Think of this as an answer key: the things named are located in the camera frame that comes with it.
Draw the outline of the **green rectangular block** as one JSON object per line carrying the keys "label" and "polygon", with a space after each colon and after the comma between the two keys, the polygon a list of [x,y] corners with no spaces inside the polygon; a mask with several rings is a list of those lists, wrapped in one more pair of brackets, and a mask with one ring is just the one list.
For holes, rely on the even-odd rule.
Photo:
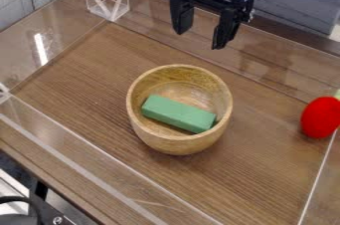
{"label": "green rectangular block", "polygon": [[216,114],[157,95],[151,95],[141,113],[173,127],[192,133],[201,133],[213,127]]}

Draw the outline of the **brown wooden bowl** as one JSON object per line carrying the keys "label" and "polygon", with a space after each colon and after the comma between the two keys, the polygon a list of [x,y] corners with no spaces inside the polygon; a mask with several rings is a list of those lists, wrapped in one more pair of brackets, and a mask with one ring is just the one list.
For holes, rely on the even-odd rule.
{"label": "brown wooden bowl", "polygon": [[165,65],[144,72],[127,94],[133,130],[155,150],[187,155],[220,139],[232,114],[232,95],[204,68]]}

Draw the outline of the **red plush ball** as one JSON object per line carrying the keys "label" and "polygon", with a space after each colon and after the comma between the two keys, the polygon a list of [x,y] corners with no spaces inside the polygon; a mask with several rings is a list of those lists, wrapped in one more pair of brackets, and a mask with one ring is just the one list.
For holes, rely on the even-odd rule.
{"label": "red plush ball", "polygon": [[300,126],[308,137],[329,136],[340,126],[340,101],[333,97],[315,99],[303,111]]}

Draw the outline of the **clear acrylic corner bracket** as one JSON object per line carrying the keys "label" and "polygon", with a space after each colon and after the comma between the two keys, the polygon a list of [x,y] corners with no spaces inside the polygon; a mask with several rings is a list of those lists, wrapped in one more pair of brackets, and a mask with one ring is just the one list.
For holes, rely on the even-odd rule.
{"label": "clear acrylic corner bracket", "polygon": [[85,0],[89,12],[116,22],[129,11],[129,0]]}

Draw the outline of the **black table leg bracket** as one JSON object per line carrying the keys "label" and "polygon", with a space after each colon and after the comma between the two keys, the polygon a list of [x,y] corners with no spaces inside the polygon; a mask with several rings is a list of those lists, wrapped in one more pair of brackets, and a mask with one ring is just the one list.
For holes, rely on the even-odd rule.
{"label": "black table leg bracket", "polygon": [[76,223],[47,202],[48,187],[36,180],[29,188],[29,199],[41,215],[41,225],[76,225]]}

